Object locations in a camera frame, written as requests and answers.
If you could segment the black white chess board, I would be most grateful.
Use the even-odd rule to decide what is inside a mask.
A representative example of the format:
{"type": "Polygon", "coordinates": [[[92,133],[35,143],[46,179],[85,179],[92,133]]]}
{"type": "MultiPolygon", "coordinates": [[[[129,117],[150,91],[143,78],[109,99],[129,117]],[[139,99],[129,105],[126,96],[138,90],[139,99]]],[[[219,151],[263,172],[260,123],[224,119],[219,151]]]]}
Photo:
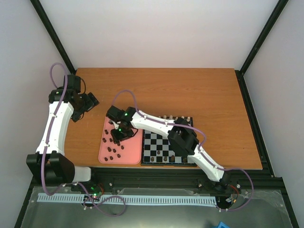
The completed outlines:
{"type": "Polygon", "coordinates": [[[196,167],[196,163],[188,159],[187,162],[182,162],[184,157],[176,155],[171,149],[169,140],[162,137],[159,134],[151,131],[142,131],[142,166],[174,166],[174,167],[196,167]],[[175,156],[175,162],[170,162],[170,157],[175,156]]]}

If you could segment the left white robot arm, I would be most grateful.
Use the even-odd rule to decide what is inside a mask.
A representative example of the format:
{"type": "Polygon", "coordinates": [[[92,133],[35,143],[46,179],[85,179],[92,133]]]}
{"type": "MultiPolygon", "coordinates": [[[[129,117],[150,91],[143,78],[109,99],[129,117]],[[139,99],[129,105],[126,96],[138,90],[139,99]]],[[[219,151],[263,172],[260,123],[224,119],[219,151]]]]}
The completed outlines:
{"type": "Polygon", "coordinates": [[[34,154],[29,154],[26,164],[37,182],[65,184],[82,182],[88,191],[98,188],[99,179],[91,168],[75,166],[64,151],[70,121],[77,122],[99,104],[92,93],[81,92],[82,79],[67,75],[64,84],[48,96],[49,115],[42,140],[34,154]]]}

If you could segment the pink plastic tray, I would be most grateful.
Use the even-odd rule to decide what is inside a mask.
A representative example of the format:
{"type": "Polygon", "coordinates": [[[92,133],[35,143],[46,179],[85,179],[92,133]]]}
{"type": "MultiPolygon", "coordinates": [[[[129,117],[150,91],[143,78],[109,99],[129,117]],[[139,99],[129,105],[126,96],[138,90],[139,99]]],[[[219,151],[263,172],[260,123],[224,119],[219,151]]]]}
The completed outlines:
{"type": "Polygon", "coordinates": [[[99,149],[98,160],[103,165],[137,165],[140,163],[142,158],[142,130],[133,130],[135,136],[120,142],[120,146],[117,143],[110,142],[109,139],[112,138],[111,130],[114,129],[114,125],[110,123],[109,118],[105,118],[103,134],[101,136],[101,143],[99,149]]]}

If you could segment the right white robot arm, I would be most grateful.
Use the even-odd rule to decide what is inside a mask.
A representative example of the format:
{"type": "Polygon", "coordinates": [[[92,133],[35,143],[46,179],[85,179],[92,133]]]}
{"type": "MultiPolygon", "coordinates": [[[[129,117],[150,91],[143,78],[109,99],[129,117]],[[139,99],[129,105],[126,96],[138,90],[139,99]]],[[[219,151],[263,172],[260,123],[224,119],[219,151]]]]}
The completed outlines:
{"type": "Polygon", "coordinates": [[[111,106],[106,117],[114,124],[111,135],[115,142],[121,142],[133,137],[133,129],[150,131],[161,135],[169,141],[171,149],[181,157],[191,159],[201,168],[208,179],[213,182],[213,188],[219,193],[224,193],[229,185],[229,175],[224,167],[215,162],[204,150],[202,143],[197,138],[198,130],[190,126],[181,117],[162,119],[149,115],[135,107],[127,110],[111,106]]]}

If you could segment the black frame post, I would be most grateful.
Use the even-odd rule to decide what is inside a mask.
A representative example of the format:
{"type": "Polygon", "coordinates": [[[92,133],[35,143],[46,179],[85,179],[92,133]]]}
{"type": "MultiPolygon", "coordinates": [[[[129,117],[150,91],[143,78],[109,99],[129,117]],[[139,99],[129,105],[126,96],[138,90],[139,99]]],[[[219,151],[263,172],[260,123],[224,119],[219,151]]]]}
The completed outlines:
{"type": "Polygon", "coordinates": [[[40,21],[42,22],[44,28],[46,29],[49,37],[53,41],[57,51],[59,52],[63,62],[65,63],[67,69],[70,73],[76,73],[76,69],[74,68],[59,36],[56,33],[47,13],[45,12],[41,2],[39,0],[30,0],[31,5],[33,6],[34,10],[36,11],[40,21]]]}
{"type": "Polygon", "coordinates": [[[244,76],[247,70],[249,69],[251,63],[253,62],[254,58],[256,57],[257,53],[259,52],[264,41],[268,37],[270,31],[277,22],[278,18],[280,17],[281,13],[283,12],[288,2],[289,0],[279,0],[275,5],[263,29],[261,30],[258,38],[256,39],[253,47],[251,48],[245,62],[243,63],[241,69],[239,70],[242,76],[244,76]]]}

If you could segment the blue object at bottom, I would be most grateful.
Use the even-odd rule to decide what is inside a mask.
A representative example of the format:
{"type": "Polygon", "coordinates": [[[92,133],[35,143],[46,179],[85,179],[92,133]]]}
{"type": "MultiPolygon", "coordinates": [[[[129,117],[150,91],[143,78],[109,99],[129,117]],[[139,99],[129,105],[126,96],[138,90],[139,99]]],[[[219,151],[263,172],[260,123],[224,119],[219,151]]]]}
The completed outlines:
{"type": "Polygon", "coordinates": [[[216,226],[214,226],[212,228],[230,228],[230,226],[228,226],[224,222],[219,222],[216,226]]]}

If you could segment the left black frame post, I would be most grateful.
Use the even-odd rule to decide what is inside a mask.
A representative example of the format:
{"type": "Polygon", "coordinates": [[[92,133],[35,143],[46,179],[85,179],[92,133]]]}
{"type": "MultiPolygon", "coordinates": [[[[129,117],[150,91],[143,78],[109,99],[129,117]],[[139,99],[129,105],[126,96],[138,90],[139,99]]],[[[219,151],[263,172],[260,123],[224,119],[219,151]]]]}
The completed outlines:
{"type": "Polygon", "coordinates": [[[46,29],[49,37],[53,41],[57,51],[59,52],[63,62],[65,63],[67,69],[70,73],[76,73],[76,69],[74,68],[59,36],[56,33],[47,13],[45,12],[41,2],[39,0],[30,0],[31,5],[33,6],[34,10],[36,11],[40,21],[42,22],[44,28],[46,29]]]}

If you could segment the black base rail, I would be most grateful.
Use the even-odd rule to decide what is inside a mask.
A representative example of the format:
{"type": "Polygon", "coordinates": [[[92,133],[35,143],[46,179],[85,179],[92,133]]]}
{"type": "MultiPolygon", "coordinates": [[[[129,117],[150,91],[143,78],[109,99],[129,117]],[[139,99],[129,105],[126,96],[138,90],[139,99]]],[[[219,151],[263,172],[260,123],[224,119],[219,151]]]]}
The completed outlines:
{"type": "Polygon", "coordinates": [[[279,190],[286,194],[282,178],[264,170],[229,171],[230,181],[226,190],[217,191],[203,171],[199,169],[127,169],[127,168],[93,168],[90,181],[83,182],[87,190],[92,191],[99,185],[104,192],[116,194],[124,188],[148,189],[185,189],[199,194],[214,196],[229,195],[232,186],[240,185],[243,191],[279,190]]]}

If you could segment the right black frame post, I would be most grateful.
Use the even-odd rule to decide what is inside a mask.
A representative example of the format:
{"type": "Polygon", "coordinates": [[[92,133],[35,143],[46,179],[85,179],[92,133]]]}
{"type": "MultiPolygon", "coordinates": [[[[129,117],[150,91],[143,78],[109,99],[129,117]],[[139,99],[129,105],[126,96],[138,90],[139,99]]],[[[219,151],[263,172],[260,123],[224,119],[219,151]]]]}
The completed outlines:
{"type": "Polygon", "coordinates": [[[253,47],[251,48],[245,62],[243,63],[241,69],[239,70],[242,76],[244,76],[247,70],[249,69],[251,63],[253,62],[254,58],[256,57],[257,53],[259,52],[264,41],[268,37],[270,31],[277,22],[278,18],[280,17],[281,13],[283,12],[288,2],[289,0],[279,0],[275,5],[263,29],[261,30],[258,38],[256,39],[253,47]]]}

